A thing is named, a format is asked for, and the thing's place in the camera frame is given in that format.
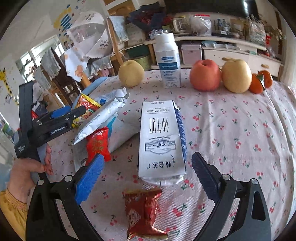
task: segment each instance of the yellow snack package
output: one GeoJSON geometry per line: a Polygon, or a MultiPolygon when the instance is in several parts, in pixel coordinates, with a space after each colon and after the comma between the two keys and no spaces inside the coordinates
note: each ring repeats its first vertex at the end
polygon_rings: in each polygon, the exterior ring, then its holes
{"type": "Polygon", "coordinates": [[[73,123],[75,126],[79,127],[82,122],[84,122],[88,117],[90,117],[97,109],[102,107],[99,103],[95,102],[93,99],[89,98],[85,94],[81,94],[79,97],[79,100],[77,102],[77,105],[75,108],[78,108],[80,106],[85,106],[86,107],[86,112],[84,115],[79,116],[76,118],[73,123]]]}

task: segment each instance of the cherry print tablecloth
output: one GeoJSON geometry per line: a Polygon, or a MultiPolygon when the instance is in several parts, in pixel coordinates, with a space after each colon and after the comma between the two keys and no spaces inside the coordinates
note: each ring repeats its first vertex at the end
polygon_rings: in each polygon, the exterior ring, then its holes
{"type": "MultiPolygon", "coordinates": [[[[194,90],[190,70],[182,70],[182,88],[164,89],[159,71],[145,73],[143,82],[130,88],[129,102],[119,118],[140,128],[144,101],[173,100],[181,109],[187,141],[185,180],[163,187],[155,226],[169,232],[169,240],[193,240],[210,215],[214,203],[207,199],[191,166],[199,151],[209,164],[236,180],[257,178],[269,209],[272,239],[283,230],[295,205],[294,154],[296,146],[295,92],[275,82],[263,94],[234,94],[221,86],[211,93],[194,90]]],[[[121,88],[118,76],[108,78],[95,91],[98,96],[121,88]]],[[[68,146],[75,130],[51,141],[55,175],[51,181],[74,174],[73,151],[68,146]]],[[[82,208],[106,241],[126,239],[128,220],[124,210],[126,189],[152,188],[137,176],[139,134],[112,153],[82,208]]],[[[235,200],[221,233],[227,235],[236,215],[235,200]]],[[[69,234],[75,236],[63,213],[69,234]]]]}

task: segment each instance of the orange flower print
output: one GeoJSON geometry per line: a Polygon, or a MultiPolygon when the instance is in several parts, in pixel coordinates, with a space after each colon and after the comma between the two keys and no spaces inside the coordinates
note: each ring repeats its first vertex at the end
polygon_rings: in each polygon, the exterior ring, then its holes
{"type": "Polygon", "coordinates": [[[82,77],[83,75],[83,67],[82,65],[78,65],[77,69],[75,70],[75,75],[78,77],[82,77]]]}

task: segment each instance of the metal screw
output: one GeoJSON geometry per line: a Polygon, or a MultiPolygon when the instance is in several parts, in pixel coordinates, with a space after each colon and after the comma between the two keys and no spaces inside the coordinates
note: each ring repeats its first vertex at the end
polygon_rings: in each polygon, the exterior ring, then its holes
{"type": "Polygon", "coordinates": [[[229,181],[231,177],[228,174],[223,174],[222,178],[226,181],[229,181]]]}
{"type": "Polygon", "coordinates": [[[66,182],[70,182],[72,180],[72,176],[71,175],[68,175],[65,177],[65,181],[66,182]]]}
{"type": "Polygon", "coordinates": [[[37,184],[38,184],[39,186],[43,185],[43,183],[44,183],[44,180],[42,180],[42,179],[40,179],[40,180],[37,182],[37,184]]]}
{"type": "Polygon", "coordinates": [[[258,181],[257,181],[257,179],[255,179],[255,178],[253,178],[253,179],[251,180],[251,182],[252,182],[253,184],[255,184],[255,185],[258,184],[258,181]]]}

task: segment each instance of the drawer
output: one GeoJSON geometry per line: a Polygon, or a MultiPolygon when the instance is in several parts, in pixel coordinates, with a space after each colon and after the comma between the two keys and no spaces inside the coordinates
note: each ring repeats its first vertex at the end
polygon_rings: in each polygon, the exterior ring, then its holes
{"type": "Polygon", "coordinates": [[[209,50],[204,49],[205,59],[211,59],[216,62],[218,66],[223,66],[226,61],[223,58],[233,58],[233,59],[242,59],[245,62],[249,62],[249,54],[248,53],[237,53],[231,51],[223,51],[223,50],[209,50]]]}
{"type": "Polygon", "coordinates": [[[267,70],[271,75],[277,77],[281,64],[277,61],[267,59],[261,56],[250,55],[249,63],[252,73],[257,73],[261,70],[267,70]]]}

